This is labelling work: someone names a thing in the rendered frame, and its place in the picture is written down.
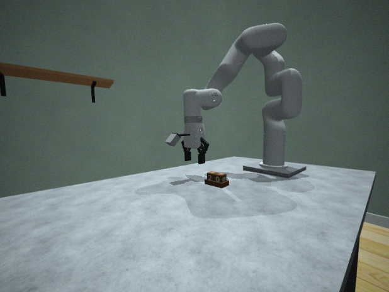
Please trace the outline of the brown wooden number cube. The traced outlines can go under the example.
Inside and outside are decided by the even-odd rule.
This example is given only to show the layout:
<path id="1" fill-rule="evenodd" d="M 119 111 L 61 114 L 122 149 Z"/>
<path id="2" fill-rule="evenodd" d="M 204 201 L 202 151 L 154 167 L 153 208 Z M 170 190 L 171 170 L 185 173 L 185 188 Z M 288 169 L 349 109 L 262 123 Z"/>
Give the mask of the brown wooden number cube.
<path id="1" fill-rule="evenodd" d="M 223 182 L 227 181 L 227 175 L 219 172 L 217 174 L 214 174 L 214 179 L 215 179 L 215 182 L 223 183 Z"/>
<path id="2" fill-rule="evenodd" d="M 207 180 L 215 181 L 214 174 L 217 174 L 218 172 L 207 172 Z"/>

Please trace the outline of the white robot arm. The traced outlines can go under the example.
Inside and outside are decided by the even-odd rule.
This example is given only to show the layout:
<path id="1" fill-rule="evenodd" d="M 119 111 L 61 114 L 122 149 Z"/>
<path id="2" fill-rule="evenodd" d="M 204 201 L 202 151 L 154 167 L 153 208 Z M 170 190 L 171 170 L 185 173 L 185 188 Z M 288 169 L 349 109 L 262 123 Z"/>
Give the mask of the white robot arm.
<path id="1" fill-rule="evenodd" d="M 202 123 L 202 110 L 210 110 L 222 102 L 221 92 L 235 79 L 252 53 L 264 66 L 266 94 L 275 97 L 282 92 L 281 98 L 267 102 L 262 108 L 263 162 L 259 165 L 270 169 L 288 168 L 283 120 L 297 117 L 302 110 L 302 77 L 296 69 L 285 69 L 282 56 L 274 51 L 286 37 L 286 28 L 279 23 L 253 26 L 243 31 L 205 89 L 184 92 L 184 123 Z"/>

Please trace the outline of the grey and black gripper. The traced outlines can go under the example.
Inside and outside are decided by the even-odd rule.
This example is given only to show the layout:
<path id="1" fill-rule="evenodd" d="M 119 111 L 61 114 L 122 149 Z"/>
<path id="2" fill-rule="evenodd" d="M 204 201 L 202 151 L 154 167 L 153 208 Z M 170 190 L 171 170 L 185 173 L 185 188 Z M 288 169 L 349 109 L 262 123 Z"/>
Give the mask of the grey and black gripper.
<path id="1" fill-rule="evenodd" d="M 185 125 L 187 124 L 187 125 Z M 181 142 L 184 149 L 185 161 L 191 160 L 191 149 L 197 149 L 198 163 L 205 163 L 205 154 L 208 150 L 209 143 L 206 141 L 205 127 L 202 123 L 185 123 L 184 134 L 190 134 L 184 136 L 184 140 Z M 198 146 L 199 145 L 199 146 Z"/>

